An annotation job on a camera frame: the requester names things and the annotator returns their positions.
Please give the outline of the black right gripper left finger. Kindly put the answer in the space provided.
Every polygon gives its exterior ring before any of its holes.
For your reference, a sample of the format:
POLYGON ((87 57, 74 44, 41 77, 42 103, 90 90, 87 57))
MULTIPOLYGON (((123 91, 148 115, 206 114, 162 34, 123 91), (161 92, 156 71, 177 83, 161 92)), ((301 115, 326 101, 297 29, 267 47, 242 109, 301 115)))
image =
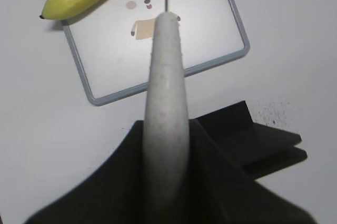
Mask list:
POLYGON ((27 223, 155 223, 145 209, 142 141, 138 120, 97 170, 27 223))

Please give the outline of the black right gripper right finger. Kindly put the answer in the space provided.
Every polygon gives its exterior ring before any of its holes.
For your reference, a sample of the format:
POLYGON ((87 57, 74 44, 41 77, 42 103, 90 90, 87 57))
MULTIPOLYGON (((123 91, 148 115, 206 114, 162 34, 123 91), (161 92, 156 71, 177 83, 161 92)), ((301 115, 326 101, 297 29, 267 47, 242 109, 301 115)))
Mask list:
POLYGON ((190 223, 315 223, 301 207, 247 175, 190 120, 190 223))

